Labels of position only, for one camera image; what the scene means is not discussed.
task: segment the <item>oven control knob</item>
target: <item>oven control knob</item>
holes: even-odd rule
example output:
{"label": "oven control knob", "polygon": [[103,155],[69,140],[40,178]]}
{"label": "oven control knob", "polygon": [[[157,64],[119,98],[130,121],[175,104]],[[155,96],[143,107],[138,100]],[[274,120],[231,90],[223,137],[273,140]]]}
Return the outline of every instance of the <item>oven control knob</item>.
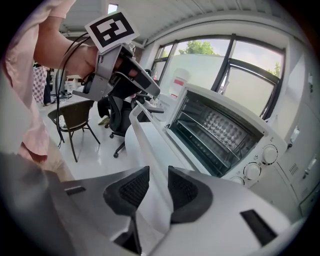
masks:
{"label": "oven control knob", "polygon": [[275,146],[268,145],[262,152],[263,161],[266,164],[273,164],[278,157],[278,151]]}
{"label": "oven control knob", "polygon": [[261,168],[257,165],[256,162],[249,163],[244,168],[244,175],[248,178],[248,180],[255,180],[260,176]]}
{"label": "oven control knob", "polygon": [[233,182],[239,183],[242,186],[245,184],[245,181],[240,177],[232,177],[230,180]]}

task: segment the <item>chair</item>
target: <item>chair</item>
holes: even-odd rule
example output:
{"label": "chair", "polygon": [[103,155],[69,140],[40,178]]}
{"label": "chair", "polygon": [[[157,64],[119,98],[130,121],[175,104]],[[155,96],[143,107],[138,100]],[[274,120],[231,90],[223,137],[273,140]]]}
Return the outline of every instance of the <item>chair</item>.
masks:
{"label": "chair", "polygon": [[[72,141],[72,136],[74,135],[75,131],[82,129],[82,131],[84,132],[85,131],[84,129],[89,129],[93,137],[95,138],[95,140],[100,145],[100,141],[97,139],[96,135],[91,130],[88,124],[89,110],[92,108],[93,104],[94,104],[93,100],[85,100],[85,101],[76,102],[67,106],[63,106],[59,109],[59,114],[63,115],[65,125],[66,125],[66,128],[60,127],[60,130],[61,132],[69,133],[70,144],[71,144],[73,156],[76,163],[78,162],[78,160],[75,154],[74,144]],[[57,110],[51,111],[48,114],[48,117],[52,120],[52,122],[55,125],[57,125],[56,123]],[[62,134],[61,134],[61,140],[63,141],[63,143],[65,142]]]}
{"label": "chair", "polygon": [[[115,135],[125,137],[127,129],[130,127],[131,122],[129,119],[129,114],[135,107],[135,102],[139,100],[140,103],[144,103],[145,98],[147,98],[147,95],[144,94],[136,94],[136,97],[131,101],[131,104],[124,101],[123,99],[120,99],[118,97],[109,96],[109,102],[110,102],[110,123],[109,127],[113,131],[110,134],[110,138],[112,139]],[[163,113],[164,111],[162,109],[151,107],[148,108],[148,111],[150,113]],[[146,117],[146,115],[142,112],[137,117],[139,122],[148,122],[149,119]],[[117,158],[119,156],[118,152],[124,148],[125,142],[123,142],[114,152],[113,157]]]}

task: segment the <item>ceiling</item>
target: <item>ceiling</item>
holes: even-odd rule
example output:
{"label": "ceiling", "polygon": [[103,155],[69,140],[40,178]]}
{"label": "ceiling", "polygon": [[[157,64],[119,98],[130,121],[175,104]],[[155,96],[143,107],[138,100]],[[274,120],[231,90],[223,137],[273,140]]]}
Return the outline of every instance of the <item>ceiling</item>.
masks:
{"label": "ceiling", "polygon": [[291,16],[272,0],[77,0],[60,31],[83,32],[86,24],[106,13],[108,4],[118,4],[128,13],[140,33],[135,41],[142,45],[183,20],[209,13],[244,11],[294,23]]}

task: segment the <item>pink shirt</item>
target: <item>pink shirt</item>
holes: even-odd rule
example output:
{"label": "pink shirt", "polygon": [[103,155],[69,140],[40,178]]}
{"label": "pink shirt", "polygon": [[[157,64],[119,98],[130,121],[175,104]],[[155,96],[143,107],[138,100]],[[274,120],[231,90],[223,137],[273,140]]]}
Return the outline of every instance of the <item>pink shirt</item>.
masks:
{"label": "pink shirt", "polygon": [[[8,46],[5,67],[12,88],[25,106],[31,111],[29,130],[23,135],[25,147],[39,156],[48,154],[49,135],[40,117],[33,97],[33,61],[38,40],[39,24],[48,16],[66,18],[66,14],[76,0],[47,0],[43,2],[24,22]],[[30,159],[28,150],[21,144],[19,154]]]}

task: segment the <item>brown chair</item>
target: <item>brown chair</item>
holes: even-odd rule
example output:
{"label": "brown chair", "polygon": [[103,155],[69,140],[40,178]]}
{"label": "brown chair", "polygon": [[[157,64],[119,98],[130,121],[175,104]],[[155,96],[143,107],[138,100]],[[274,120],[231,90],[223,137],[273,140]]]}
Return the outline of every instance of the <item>brown chair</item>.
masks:
{"label": "brown chair", "polygon": [[[84,129],[89,129],[92,133],[93,137],[96,139],[96,141],[100,145],[100,141],[97,139],[94,132],[91,130],[88,119],[89,119],[89,110],[92,108],[94,104],[93,100],[85,100],[81,102],[76,102],[67,106],[60,107],[59,114],[63,115],[66,128],[60,127],[61,132],[69,133],[71,148],[73,152],[73,156],[76,162],[78,162],[75,154],[74,144],[72,142],[72,136],[74,135],[74,132],[77,130],[82,129],[84,132]],[[57,110],[51,111],[48,114],[48,117],[52,120],[52,122],[57,125],[56,118],[57,118]]]}

